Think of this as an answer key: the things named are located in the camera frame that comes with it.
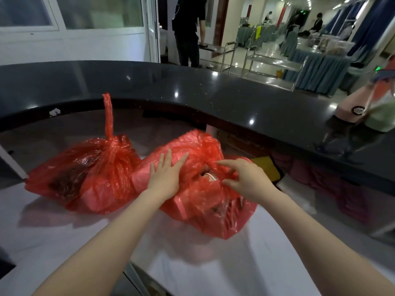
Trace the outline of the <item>person's left hand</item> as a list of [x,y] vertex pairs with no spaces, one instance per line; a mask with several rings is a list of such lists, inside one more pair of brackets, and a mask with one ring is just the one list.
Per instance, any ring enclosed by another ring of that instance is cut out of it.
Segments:
[[172,163],[170,171],[165,172],[165,158],[167,153],[162,153],[155,165],[156,174],[149,178],[146,192],[162,200],[170,199],[179,190],[180,170],[185,164],[189,153],[185,153],[175,164]]

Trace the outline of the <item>person's right hand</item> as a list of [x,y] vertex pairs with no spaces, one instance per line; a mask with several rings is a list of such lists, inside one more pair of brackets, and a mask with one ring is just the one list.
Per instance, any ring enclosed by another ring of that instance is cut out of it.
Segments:
[[263,204],[275,190],[262,168],[245,159],[225,159],[216,162],[218,165],[230,168],[231,174],[237,174],[239,188],[231,188],[251,202]]

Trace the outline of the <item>red plastic bag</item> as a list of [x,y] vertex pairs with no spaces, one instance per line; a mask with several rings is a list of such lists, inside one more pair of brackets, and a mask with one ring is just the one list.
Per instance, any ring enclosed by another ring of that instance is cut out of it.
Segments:
[[34,168],[27,191],[84,214],[110,214],[133,199],[131,176],[141,158],[126,135],[114,135],[109,93],[103,103],[106,138],[85,140]]
[[224,159],[220,142],[201,130],[191,130],[144,158],[131,176],[136,193],[147,188],[151,162],[156,165],[168,149],[172,150],[172,163],[185,153],[189,156],[180,170],[177,194],[160,209],[214,238],[229,239],[238,233],[258,205],[222,184],[223,179],[237,179],[237,174],[216,163]]

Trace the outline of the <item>person's right forearm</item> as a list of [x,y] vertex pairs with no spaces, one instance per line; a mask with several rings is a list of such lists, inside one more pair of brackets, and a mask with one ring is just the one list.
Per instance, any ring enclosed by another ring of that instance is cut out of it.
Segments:
[[286,194],[256,199],[281,227],[322,296],[395,296],[395,285]]

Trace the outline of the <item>person's left forearm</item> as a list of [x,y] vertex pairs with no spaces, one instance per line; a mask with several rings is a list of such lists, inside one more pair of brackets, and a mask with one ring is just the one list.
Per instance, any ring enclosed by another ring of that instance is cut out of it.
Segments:
[[63,262],[32,296],[109,296],[147,223],[177,191],[149,188]]

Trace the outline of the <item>yellow flat item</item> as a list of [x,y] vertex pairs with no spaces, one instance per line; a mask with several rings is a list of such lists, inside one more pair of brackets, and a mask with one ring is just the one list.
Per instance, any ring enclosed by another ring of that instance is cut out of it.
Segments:
[[251,161],[263,169],[271,182],[277,182],[282,178],[281,172],[269,156],[252,158]]

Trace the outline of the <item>tied red plastic bag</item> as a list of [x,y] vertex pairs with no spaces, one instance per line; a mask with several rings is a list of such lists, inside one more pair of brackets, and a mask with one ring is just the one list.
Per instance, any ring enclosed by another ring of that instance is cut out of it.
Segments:
[[34,168],[27,191],[84,214],[110,214],[133,199],[131,176],[141,158],[126,135],[114,135],[109,93],[103,103],[106,138],[85,140]]

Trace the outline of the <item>black curved counter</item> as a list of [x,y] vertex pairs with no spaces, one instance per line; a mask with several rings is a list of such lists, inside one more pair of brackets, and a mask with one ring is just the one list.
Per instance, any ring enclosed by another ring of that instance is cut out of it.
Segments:
[[139,108],[179,114],[241,135],[283,154],[395,196],[395,130],[349,131],[340,154],[319,142],[335,107],[290,92],[207,69],[138,61],[56,61],[0,66],[0,132],[60,114]]

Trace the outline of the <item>small metal trolley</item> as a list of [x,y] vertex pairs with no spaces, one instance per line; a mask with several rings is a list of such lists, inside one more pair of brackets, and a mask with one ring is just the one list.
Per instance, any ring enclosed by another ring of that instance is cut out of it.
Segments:
[[248,48],[239,47],[238,42],[231,41],[225,44],[220,55],[220,72],[228,75],[243,77],[250,68],[248,62],[257,53],[259,48],[249,45]]

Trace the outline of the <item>white door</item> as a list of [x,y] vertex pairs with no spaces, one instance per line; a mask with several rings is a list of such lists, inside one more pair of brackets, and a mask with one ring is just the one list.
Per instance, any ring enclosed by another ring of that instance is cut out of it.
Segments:
[[150,62],[160,63],[160,24],[158,0],[142,0],[144,25],[149,44]]

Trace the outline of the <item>blue-skirted table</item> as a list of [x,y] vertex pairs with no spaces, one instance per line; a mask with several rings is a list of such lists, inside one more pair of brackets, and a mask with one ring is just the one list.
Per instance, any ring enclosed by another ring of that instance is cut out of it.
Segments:
[[288,60],[294,63],[306,63],[302,72],[284,70],[283,80],[296,82],[296,89],[332,97],[346,75],[351,59],[336,55],[325,55],[308,50],[295,49]]

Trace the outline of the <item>pink bag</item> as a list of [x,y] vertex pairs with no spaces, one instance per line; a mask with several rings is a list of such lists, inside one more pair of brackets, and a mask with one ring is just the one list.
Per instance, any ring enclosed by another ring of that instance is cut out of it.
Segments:
[[347,96],[337,106],[334,117],[350,124],[358,124],[372,103],[375,86],[375,83],[369,82]]

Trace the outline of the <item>covered chair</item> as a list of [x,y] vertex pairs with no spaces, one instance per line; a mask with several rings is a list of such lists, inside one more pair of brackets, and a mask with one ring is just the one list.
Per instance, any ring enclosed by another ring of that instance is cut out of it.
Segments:
[[280,54],[288,57],[291,55],[298,45],[298,33],[295,31],[289,32],[288,36],[284,40],[280,47]]

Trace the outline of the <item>white framed window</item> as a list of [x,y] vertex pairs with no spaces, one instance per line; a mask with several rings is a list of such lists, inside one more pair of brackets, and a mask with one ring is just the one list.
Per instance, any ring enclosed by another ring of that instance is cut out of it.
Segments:
[[142,28],[142,0],[0,0],[0,35]]

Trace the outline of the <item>blue curtain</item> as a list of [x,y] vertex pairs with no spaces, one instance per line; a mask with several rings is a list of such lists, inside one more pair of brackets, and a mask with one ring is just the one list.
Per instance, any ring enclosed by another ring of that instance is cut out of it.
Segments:
[[348,52],[348,56],[352,56],[360,48],[363,48],[363,54],[370,52],[394,16],[395,0],[375,0],[352,39],[355,44]]

